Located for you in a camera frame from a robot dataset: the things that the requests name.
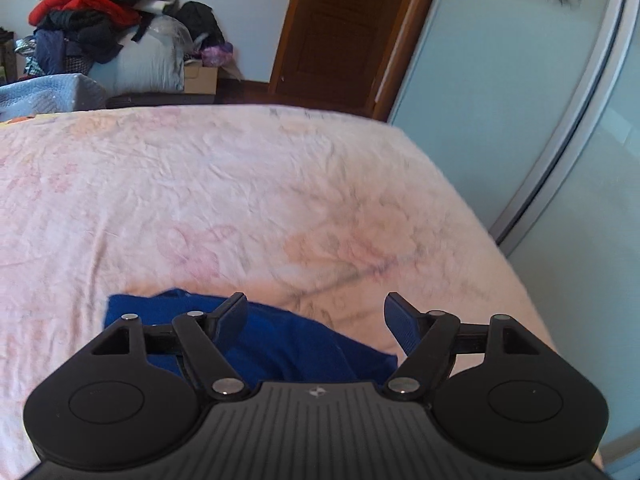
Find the blue beaded knit sweater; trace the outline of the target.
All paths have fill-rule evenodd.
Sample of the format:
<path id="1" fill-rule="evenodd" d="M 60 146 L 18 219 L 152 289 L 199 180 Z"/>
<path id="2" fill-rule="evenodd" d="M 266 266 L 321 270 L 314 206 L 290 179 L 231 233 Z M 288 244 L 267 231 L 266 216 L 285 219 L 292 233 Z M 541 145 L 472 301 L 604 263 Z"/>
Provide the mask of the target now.
<path id="1" fill-rule="evenodd" d="M 183 289 L 153 297 L 113 295 L 104 324 L 139 315 L 146 325 L 168 324 L 189 311 L 213 311 L 224 298 Z M 398 359 L 330 330 L 316 321 L 265 304 L 247 305 L 239 335 L 221 353 L 250 388 L 261 382 L 375 382 L 384 384 Z"/>

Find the cardboard box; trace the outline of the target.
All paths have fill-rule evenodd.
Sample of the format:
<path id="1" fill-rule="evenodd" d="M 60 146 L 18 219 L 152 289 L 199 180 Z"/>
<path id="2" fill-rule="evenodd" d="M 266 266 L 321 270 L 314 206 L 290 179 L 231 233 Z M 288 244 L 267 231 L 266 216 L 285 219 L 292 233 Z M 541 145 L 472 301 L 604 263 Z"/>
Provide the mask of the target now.
<path id="1" fill-rule="evenodd" d="M 217 91 L 218 68 L 204 66 L 201 62 L 184 64 L 183 91 L 187 94 L 208 94 L 214 96 Z"/>

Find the clear plastic storage bag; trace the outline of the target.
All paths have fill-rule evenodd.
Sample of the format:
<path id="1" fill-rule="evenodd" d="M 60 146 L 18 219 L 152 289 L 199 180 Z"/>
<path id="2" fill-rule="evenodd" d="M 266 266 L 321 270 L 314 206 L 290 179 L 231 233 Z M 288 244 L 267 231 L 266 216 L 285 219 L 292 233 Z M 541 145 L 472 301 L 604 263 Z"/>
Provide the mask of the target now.
<path id="1" fill-rule="evenodd" d="M 138 41 L 134 27 L 119 40 L 122 50 L 110 62 L 95 62 L 88 77 L 108 96 L 128 93 L 179 93 L 184 89 L 184 55 L 193 41 L 181 22 L 156 16 Z"/>

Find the black bag on pile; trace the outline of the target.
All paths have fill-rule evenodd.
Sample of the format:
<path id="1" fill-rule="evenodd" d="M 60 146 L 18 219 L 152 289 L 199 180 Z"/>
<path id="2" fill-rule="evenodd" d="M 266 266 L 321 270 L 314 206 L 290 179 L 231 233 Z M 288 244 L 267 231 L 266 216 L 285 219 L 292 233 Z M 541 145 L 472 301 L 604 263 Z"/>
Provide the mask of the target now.
<path id="1" fill-rule="evenodd" d="M 176 19 L 186 26 L 197 47 L 217 47 L 226 42 L 213 9 L 204 3 L 196 1 L 183 3 L 176 14 Z"/>

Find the purple cloth bundle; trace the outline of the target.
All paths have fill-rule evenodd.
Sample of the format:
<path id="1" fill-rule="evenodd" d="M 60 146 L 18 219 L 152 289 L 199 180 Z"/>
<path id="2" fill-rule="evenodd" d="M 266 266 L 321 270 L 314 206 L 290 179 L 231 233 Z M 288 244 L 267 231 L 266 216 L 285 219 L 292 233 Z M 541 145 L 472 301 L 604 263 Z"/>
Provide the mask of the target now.
<path id="1" fill-rule="evenodd" d="M 202 64 L 205 67 L 221 68 L 234 61 L 234 47 L 230 42 L 224 42 L 216 46 L 202 47 L 200 55 Z"/>

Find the frosted glass wardrobe door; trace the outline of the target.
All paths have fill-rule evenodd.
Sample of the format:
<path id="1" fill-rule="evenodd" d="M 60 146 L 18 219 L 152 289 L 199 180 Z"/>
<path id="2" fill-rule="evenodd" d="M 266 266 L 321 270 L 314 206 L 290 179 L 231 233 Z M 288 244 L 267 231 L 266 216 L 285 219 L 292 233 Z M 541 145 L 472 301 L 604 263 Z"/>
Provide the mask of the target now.
<path id="1" fill-rule="evenodd" d="M 392 123 L 486 226 L 639 474 L 639 0 L 434 0 Z"/>

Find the pink bed blanket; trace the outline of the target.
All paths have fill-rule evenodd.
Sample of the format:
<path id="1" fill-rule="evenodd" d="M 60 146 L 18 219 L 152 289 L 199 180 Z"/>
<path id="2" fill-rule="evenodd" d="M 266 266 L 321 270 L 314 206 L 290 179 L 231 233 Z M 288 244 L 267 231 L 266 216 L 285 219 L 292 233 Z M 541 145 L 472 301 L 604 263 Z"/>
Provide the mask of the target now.
<path id="1" fill-rule="evenodd" d="M 89 342 L 107 301 L 168 289 L 290 311 L 392 356 L 383 302 L 548 338 L 506 258 L 400 130 L 268 106 L 29 118 L 1 129 L 1 474 L 40 463 L 29 393 Z"/>

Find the light blue knit blanket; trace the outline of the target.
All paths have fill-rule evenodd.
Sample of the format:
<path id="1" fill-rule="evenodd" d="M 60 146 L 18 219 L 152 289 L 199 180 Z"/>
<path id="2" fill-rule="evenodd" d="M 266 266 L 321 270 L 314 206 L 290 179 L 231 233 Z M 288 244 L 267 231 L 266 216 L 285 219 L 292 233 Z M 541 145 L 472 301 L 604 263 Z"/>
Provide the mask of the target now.
<path id="1" fill-rule="evenodd" d="M 106 100 L 105 89 L 85 75 L 41 76 L 1 87 L 1 121 L 40 114 L 103 110 Z"/>

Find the dark clothes pile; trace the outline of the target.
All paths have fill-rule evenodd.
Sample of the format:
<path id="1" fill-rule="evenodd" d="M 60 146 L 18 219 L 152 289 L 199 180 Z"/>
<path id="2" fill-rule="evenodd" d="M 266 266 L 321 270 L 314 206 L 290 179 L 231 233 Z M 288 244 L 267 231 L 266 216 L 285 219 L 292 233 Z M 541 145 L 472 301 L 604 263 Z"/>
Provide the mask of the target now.
<path id="1" fill-rule="evenodd" d="M 58 74 L 87 75 L 95 62 L 110 62 L 122 46 L 119 38 L 137 27 L 140 39 L 157 15 L 175 10 L 179 0 L 112 0 L 130 6 L 140 22 L 127 28 L 116 27 L 98 11 L 50 11 L 34 28 L 34 33 L 15 43 L 15 53 L 25 60 L 24 75 L 39 77 Z"/>

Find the brown wooden door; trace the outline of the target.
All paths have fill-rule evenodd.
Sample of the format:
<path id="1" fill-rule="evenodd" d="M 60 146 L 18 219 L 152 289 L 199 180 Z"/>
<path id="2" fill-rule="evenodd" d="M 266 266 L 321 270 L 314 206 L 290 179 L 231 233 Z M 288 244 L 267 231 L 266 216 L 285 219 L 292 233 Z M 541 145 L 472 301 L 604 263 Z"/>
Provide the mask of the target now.
<path id="1" fill-rule="evenodd" d="M 432 0 L 290 0 L 268 92 L 281 104 L 370 117 Z"/>

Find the red garment on pile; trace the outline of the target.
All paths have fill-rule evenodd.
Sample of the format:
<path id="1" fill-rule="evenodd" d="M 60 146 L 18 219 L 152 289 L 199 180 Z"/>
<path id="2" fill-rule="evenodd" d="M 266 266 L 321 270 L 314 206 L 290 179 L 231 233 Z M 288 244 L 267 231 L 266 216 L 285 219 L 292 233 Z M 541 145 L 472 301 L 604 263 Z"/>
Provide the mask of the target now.
<path id="1" fill-rule="evenodd" d="M 29 13 L 28 22 L 36 26 L 50 11 L 66 10 L 104 13 L 119 28 L 131 27 L 140 22 L 140 15 L 136 10 L 112 0 L 41 0 Z"/>

